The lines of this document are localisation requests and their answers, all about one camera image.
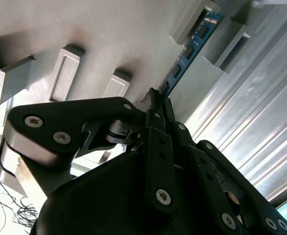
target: white rectangular block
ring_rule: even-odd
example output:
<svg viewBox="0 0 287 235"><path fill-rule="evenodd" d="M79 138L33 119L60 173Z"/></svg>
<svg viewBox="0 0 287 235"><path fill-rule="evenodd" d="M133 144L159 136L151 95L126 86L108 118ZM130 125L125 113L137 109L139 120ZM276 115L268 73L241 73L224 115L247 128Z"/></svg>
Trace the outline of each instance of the white rectangular block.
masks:
<svg viewBox="0 0 287 235"><path fill-rule="evenodd" d="M0 105L25 89L32 64L30 57L0 69Z"/></svg>
<svg viewBox="0 0 287 235"><path fill-rule="evenodd" d="M127 74L115 71L106 86L102 98L115 96L123 97L130 85L129 81L130 77Z"/></svg>
<svg viewBox="0 0 287 235"><path fill-rule="evenodd" d="M60 50L51 79L48 100L65 101L84 51L73 46Z"/></svg>

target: bolt head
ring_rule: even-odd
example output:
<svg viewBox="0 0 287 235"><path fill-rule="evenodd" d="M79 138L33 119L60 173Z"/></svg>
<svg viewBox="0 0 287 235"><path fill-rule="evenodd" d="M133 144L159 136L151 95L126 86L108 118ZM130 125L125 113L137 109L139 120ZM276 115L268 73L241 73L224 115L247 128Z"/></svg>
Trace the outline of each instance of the bolt head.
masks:
<svg viewBox="0 0 287 235"><path fill-rule="evenodd" d="M208 149L213 150L213 147L212 147L212 145L211 145L211 144L206 143L205 145L206 145L206 147L207 147Z"/></svg>
<svg viewBox="0 0 287 235"><path fill-rule="evenodd" d="M265 221L266 221L266 224L272 229L272 230L275 230L277 231L277 226L276 224L274 223L274 221L272 221L270 218L266 217L265 218Z"/></svg>
<svg viewBox="0 0 287 235"><path fill-rule="evenodd" d="M185 130L186 129L186 127L183 125L183 124L178 124L178 126L179 126L179 128L181 129L181 130Z"/></svg>
<svg viewBox="0 0 287 235"><path fill-rule="evenodd" d="M221 215L221 218L223 220L223 222L225 223L225 225L227 225L228 228L235 230L237 225L236 222L233 220L233 218L227 214L227 213L223 213Z"/></svg>
<svg viewBox="0 0 287 235"><path fill-rule="evenodd" d="M132 109L132 107L131 107L129 104L124 104L124 107L125 107L126 109Z"/></svg>
<svg viewBox="0 0 287 235"><path fill-rule="evenodd" d="M25 123L27 126L33 127L33 128L38 128L41 127L44 122L41 120L40 117L36 116L28 116L25 118Z"/></svg>
<svg viewBox="0 0 287 235"><path fill-rule="evenodd" d="M287 231L287 225L285 224L284 221L282 221L281 219L278 219L278 224L280 225L280 227L282 227L284 230Z"/></svg>
<svg viewBox="0 0 287 235"><path fill-rule="evenodd" d="M69 134L63 131L54 133L53 139L56 143L60 143L60 144L69 144L71 141Z"/></svg>
<svg viewBox="0 0 287 235"><path fill-rule="evenodd" d="M156 198L160 203L166 206L172 202L169 193L161 188L156 191Z"/></svg>

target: black cable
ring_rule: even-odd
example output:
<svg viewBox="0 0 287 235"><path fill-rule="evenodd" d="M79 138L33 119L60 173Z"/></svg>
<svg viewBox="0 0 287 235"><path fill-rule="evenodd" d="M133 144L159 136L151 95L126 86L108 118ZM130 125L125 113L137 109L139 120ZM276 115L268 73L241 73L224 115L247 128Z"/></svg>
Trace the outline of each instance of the black cable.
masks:
<svg viewBox="0 0 287 235"><path fill-rule="evenodd" d="M12 218L12 221L14 223L17 223L17 224L20 224L20 225L23 225L25 227L25 232L30 234L30 231L31 231L31 228L33 227L37 217L38 217L38 212L36 211L36 209L34 208L34 206L32 204L29 204L29 205L25 205L23 203L23 199L25 199L25 197L21 198L20 200L20 204L19 205L17 202L16 202L16 198L13 197L7 190L6 188L4 187L4 185L0 182L0 185L2 186L2 188L6 191L6 193L0 193L0 194L4 194L4 195L8 195L11 200L12 200L12 203L10 203L9 205L11 204L15 204L16 206L18 206L18 211L15 212L11 207L9 207L8 205L5 205L4 203L2 203L0 201L0 204L1 206L5 206L7 208L9 208L14 216Z"/></svg>
<svg viewBox="0 0 287 235"><path fill-rule="evenodd" d="M3 226L2 226L2 228L0 229L0 233L2 232L2 230L4 229L4 227L5 227L5 224L6 224L6 214L5 214L5 210L4 210L4 208L3 208L3 206L2 206L2 203L0 202L0 205L1 205L1 207L2 207L2 210L3 210L3 213L4 213L4 224L3 224Z"/></svg>

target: blue circuit board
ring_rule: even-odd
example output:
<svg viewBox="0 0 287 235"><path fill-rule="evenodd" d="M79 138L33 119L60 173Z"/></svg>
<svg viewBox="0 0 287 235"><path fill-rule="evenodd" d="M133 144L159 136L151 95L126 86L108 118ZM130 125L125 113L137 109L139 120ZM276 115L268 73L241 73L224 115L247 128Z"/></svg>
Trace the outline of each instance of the blue circuit board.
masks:
<svg viewBox="0 0 287 235"><path fill-rule="evenodd" d="M187 71L195 57L216 29L223 16L216 12L205 12L196 23L196 30L182 53L172 66L166 78L162 82L159 92L163 99L172 92L178 81Z"/></svg>

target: aluminum panel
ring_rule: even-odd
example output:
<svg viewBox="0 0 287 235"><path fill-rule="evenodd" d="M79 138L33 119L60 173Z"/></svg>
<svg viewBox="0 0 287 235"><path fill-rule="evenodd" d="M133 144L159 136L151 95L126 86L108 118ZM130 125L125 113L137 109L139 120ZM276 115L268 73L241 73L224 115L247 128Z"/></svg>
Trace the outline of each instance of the aluminum panel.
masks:
<svg viewBox="0 0 287 235"><path fill-rule="evenodd" d="M287 6L272 8L254 29L232 71L186 125L195 141L213 142L268 200L282 193L287 199Z"/></svg>

